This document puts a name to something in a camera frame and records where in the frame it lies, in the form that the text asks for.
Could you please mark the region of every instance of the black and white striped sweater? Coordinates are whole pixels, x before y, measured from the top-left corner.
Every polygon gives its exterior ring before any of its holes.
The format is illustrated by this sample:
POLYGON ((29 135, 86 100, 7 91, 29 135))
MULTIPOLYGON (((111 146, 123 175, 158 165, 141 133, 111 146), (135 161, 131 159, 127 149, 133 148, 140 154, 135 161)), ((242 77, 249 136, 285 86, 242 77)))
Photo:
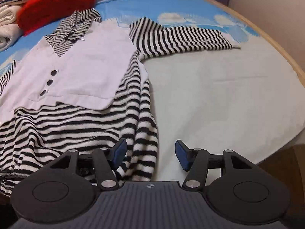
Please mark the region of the black and white striped sweater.
MULTIPOLYGON (((85 35, 89 21, 100 21, 97 15, 94 9, 75 12, 46 39, 62 56, 85 35)), ((18 108, 14 117, 2 124, 2 193, 9 196, 23 178, 69 149, 86 154, 96 148, 110 148, 120 138, 127 140, 128 151, 116 171, 117 178, 149 181, 157 161, 158 135, 150 110, 149 80, 141 80, 139 61, 179 52, 235 47, 220 31, 195 27, 165 28, 149 18, 132 23, 129 38, 138 50, 131 56, 129 68, 109 108, 96 111, 62 103, 42 106, 39 110, 18 108)), ((13 63, 13 68, 0 79, 0 94, 15 66, 13 63)))

